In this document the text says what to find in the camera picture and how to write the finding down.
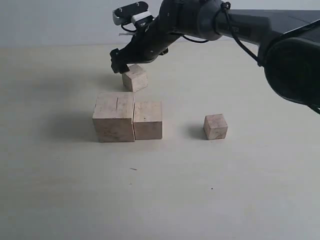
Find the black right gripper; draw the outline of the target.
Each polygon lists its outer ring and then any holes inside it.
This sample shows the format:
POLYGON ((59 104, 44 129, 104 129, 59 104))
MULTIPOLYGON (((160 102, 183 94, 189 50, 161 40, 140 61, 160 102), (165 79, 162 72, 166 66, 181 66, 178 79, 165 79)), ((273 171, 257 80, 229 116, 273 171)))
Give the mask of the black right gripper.
POLYGON ((179 38, 179 33, 162 29, 160 21, 155 19, 138 30, 124 48, 109 53, 111 68, 115 74, 123 74, 130 71, 127 64, 150 63, 179 38))

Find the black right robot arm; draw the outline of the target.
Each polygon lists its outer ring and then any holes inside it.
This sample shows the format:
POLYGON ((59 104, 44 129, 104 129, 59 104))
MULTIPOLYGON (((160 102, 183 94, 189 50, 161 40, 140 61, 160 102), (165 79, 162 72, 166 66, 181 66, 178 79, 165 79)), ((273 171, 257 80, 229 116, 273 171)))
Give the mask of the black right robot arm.
POLYGON ((157 16, 138 1, 115 9, 115 25, 134 25, 130 42, 110 52, 114 73, 167 54, 179 38, 207 43, 226 36, 263 67, 283 99, 320 110, 320 12, 318 10, 232 9, 222 0, 164 0, 157 16))

